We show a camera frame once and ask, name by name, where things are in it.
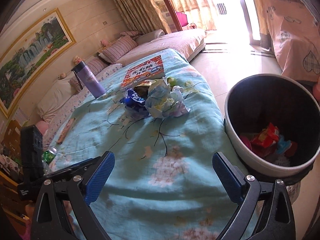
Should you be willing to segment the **blue brush blister pack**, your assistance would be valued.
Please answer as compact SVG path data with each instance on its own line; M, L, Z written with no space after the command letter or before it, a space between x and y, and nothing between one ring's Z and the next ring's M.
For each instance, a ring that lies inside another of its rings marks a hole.
M284 136L280 135L277 142L276 154L284 154L292 145L291 140L285 141Z

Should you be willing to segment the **white round trash bin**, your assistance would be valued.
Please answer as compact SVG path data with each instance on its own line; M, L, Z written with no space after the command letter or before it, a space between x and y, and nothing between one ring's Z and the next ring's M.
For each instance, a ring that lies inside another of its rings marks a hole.
M285 140L297 143L290 166L254 154L239 138L273 124ZM286 178L310 168L319 156L319 105L300 83L280 75L259 74L239 81L225 101L225 130L239 158L268 177Z

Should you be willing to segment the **green soda can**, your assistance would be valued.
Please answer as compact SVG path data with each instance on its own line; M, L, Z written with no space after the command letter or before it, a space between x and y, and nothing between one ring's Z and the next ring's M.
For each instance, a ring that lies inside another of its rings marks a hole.
M57 155L57 148L55 146L49 146L48 149L43 152L42 160L45 163L50 164L54 160L56 155Z

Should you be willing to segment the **wooden stick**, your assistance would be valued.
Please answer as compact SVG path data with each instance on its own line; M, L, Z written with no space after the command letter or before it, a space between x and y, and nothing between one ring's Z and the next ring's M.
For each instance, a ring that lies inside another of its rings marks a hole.
M57 140L57 144L58 145L61 145L64 141L64 139L66 138L67 136L67 133L69 132L69 130L71 129L73 123L75 121L75 118L71 118L68 120L67 124L65 125L65 127L63 128L58 140Z

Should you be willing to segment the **red crumpled wrapper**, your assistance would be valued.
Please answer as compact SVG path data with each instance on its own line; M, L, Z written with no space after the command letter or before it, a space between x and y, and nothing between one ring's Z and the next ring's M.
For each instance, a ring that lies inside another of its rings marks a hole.
M262 147L264 149L269 148L279 141L279 129L272 123L263 129L259 134L255 135L251 140L251 145Z

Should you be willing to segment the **pink sofa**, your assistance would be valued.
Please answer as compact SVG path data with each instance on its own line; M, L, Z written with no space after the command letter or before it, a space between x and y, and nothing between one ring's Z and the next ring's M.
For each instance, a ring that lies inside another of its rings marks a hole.
M151 41L139 44L117 59L116 63L125 67L164 49L174 49L181 53L187 61L191 61L204 48L204 38L206 36L207 32L203 29L189 29L165 34ZM80 92L80 86L76 82L77 80L73 72L62 80L54 81L52 87L37 105L37 114L40 120L50 123L62 106L74 94Z

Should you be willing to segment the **blue crumpled snack bag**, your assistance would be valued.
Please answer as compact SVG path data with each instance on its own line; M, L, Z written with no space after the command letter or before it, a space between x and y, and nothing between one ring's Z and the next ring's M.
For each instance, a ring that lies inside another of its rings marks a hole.
M125 90L124 97L119 100L125 106L125 109L133 114L142 117L149 116L149 112L145 107L145 99L141 98L132 88Z

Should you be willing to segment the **light blue floral tablecloth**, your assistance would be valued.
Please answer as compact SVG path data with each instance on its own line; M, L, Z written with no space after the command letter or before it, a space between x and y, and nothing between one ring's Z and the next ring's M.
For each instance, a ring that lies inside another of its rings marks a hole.
M54 171L111 151L116 163L91 209L112 239L217 239L236 210L212 168L222 152L246 169L225 133L205 78L179 52L160 52L164 71L183 91L190 112L180 117L137 117L120 103L127 67L98 79L106 94L84 89L60 109L44 138L56 146ZM74 123L63 143L57 140Z

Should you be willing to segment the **purple thermos bottle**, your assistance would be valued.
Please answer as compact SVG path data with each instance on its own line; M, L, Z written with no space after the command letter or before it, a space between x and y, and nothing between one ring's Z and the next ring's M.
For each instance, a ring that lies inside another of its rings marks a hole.
M84 61L80 61L73 67L72 72L74 73L80 88L83 89L83 86L85 86L95 98L99 98L106 93L105 88L100 84Z

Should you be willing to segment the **crumpled white paper ball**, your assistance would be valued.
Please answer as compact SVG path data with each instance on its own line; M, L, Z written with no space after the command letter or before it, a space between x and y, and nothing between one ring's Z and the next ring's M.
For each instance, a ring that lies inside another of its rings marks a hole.
M190 108L185 105L183 92L183 87L170 87L167 77L163 77L149 87L145 107L154 118L165 119L185 115L190 112Z

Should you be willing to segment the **framed waterfall painting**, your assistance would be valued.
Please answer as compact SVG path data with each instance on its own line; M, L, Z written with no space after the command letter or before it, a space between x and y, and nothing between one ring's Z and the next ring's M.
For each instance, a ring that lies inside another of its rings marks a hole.
M76 44L59 9L29 26L1 54L1 111L8 118L38 76Z

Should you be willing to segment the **striped pink cushion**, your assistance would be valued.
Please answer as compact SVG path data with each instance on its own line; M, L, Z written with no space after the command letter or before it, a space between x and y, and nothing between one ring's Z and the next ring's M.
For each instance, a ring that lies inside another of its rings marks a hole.
M137 42L129 35L119 38L113 44L104 48L99 56L108 63L116 63L121 57L138 46Z

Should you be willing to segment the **red children's book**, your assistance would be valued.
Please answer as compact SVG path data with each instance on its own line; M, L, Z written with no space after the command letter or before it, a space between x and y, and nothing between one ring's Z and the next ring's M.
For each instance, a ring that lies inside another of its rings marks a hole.
M121 88L135 87L144 80L161 79L165 76L161 55L144 61L127 70Z

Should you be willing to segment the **green snack packet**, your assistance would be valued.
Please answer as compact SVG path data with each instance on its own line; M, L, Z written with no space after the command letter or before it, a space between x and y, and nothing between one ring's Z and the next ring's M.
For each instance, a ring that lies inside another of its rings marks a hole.
M173 77L168 77L167 83L170 85L170 87L174 87L177 85L177 80Z

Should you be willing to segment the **pink heart pattern cover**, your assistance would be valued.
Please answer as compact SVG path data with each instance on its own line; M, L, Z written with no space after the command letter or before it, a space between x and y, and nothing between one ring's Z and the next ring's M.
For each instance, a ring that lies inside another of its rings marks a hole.
M319 78L319 25L304 4L266 0L263 16L282 75L298 81Z

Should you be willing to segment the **beige curtain left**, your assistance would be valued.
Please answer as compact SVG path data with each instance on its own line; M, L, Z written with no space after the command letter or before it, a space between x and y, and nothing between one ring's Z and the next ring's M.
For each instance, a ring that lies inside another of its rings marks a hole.
M165 34L171 33L154 0L114 0L114 2L129 30L147 34L161 29Z

